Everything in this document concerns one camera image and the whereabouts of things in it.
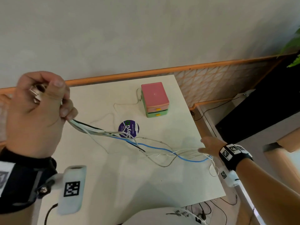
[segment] pink drawer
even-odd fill
[[[147,113],[153,113],[153,112],[158,112],[158,111],[162,111],[162,110],[167,110],[168,107],[169,107],[169,105],[167,104],[164,106],[147,108]]]

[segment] left hand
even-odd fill
[[[36,83],[49,83],[39,105],[29,91]],[[6,147],[19,155],[50,157],[61,139],[65,121],[77,114],[70,89],[60,76],[46,71],[26,73],[19,79],[10,103]]]

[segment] wrist tracker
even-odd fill
[[[3,148],[0,153],[0,214],[29,207],[50,193],[45,183],[56,171],[52,157],[37,159]]]
[[[224,162],[228,170],[236,170],[236,166],[243,159],[252,159],[252,155],[242,146],[236,144],[227,144],[220,152],[219,157]]]

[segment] blue cable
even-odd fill
[[[121,138],[121,137],[114,137],[114,136],[109,136],[109,137],[112,137],[112,138],[116,138],[116,139],[120,139],[120,140],[125,140],[127,141],[128,143],[130,144],[134,144],[134,145],[137,145],[135,142],[132,142],[131,140],[128,140],[127,138]],[[160,149],[160,150],[165,150],[165,151],[168,151],[168,152],[171,152],[172,154],[174,155],[177,155],[175,152],[169,150],[169,149],[166,149],[166,148],[161,148],[161,147],[152,147],[152,146],[149,146],[149,145],[146,145],[146,144],[143,144],[143,143],[139,143],[139,145],[144,145],[148,148],[154,148],[154,149]],[[200,163],[200,162],[204,162],[206,160],[208,160],[208,158],[204,159],[204,160],[200,160],[200,161],[195,161],[195,160],[187,160],[187,159],[184,159],[182,158],[180,155],[177,155],[180,159],[184,160],[184,161],[187,161],[187,162],[193,162],[193,163]]]

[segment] metal screw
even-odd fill
[[[47,187],[42,187],[42,188],[40,189],[40,193],[47,193],[47,192],[48,192]]]

